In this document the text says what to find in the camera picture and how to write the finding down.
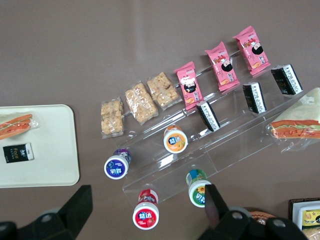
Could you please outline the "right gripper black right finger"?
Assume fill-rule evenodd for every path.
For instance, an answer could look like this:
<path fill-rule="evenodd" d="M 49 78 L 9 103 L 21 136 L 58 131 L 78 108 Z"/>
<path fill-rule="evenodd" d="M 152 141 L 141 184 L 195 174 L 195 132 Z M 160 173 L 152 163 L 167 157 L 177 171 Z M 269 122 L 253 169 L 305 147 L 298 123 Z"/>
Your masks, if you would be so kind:
<path fill-rule="evenodd" d="M 216 230 L 226 230 L 228 223 L 224 219 L 229 208 L 214 184 L 205 185 L 205 213 L 210 226 Z"/>

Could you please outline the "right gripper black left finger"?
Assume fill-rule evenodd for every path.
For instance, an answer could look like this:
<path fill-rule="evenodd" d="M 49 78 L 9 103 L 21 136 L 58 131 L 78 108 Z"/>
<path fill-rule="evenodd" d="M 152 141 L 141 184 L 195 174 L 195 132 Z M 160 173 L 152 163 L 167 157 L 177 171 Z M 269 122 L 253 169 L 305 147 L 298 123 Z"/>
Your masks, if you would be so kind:
<path fill-rule="evenodd" d="M 91 185 L 82 185 L 58 211 L 58 215 L 72 234 L 79 234 L 92 211 L 92 187 Z"/>

